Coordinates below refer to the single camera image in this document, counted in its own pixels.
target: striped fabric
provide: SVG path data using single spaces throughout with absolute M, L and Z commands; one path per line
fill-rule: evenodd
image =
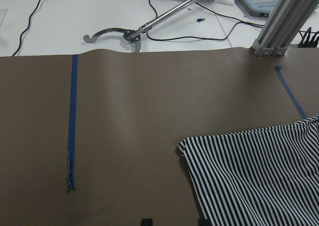
M 179 148 L 213 225 L 319 226 L 319 116 Z

